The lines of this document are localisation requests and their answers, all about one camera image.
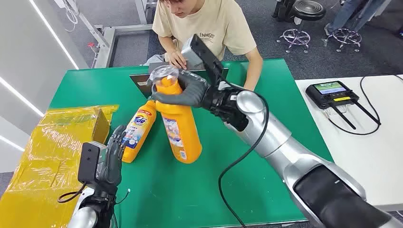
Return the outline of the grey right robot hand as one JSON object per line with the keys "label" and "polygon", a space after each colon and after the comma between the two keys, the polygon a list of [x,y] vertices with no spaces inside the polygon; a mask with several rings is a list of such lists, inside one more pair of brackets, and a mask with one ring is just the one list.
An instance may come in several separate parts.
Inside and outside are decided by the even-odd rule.
{"label": "grey right robot hand", "polygon": [[164,104],[201,107],[204,94],[210,87],[206,79],[192,72],[179,70],[178,83],[182,88],[180,94],[166,95],[153,89],[151,98]]}

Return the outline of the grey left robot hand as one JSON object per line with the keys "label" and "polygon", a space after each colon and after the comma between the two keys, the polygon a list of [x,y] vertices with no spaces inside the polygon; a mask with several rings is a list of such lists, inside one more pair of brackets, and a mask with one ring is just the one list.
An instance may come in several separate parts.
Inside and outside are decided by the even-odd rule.
{"label": "grey left robot hand", "polygon": [[125,125],[119,125],[113,131],[107,143],[105,160],[99,174],[99,180],[103,183],[118,186],[122,180],[122,156],[125,143]]}

